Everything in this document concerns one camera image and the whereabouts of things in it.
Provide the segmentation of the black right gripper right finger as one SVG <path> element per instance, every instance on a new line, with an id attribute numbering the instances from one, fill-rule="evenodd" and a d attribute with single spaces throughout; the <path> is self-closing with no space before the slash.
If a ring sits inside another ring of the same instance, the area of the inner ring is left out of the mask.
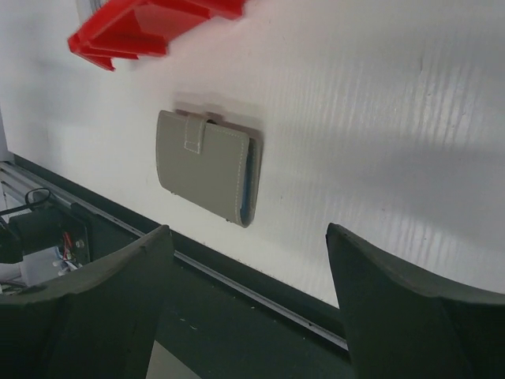
<path id="1" fill-rule="evenodd" d="M 504 296 L 404 261 L 341 225 L 326 233 L 358 378 L 502 378 Z"/>

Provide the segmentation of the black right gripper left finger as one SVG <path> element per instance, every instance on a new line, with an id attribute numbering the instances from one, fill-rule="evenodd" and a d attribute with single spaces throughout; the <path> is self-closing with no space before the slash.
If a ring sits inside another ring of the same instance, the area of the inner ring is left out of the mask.
<path id="1" fill-rule="evenodd" d="M 174 254 L 166 225 L 1 297 L 3 378 L 144 378 Z"/>

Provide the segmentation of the grey leather card holder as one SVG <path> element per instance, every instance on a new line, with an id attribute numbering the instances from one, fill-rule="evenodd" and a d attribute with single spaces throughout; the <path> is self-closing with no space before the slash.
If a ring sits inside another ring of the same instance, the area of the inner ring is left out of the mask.
<path id="1" fill-rule="evenodd" d="M 160 111 L 155 159 L 161 187 L 240 227 L 254 218 L 262 141 L 254 129 L 207 114 Z"/>

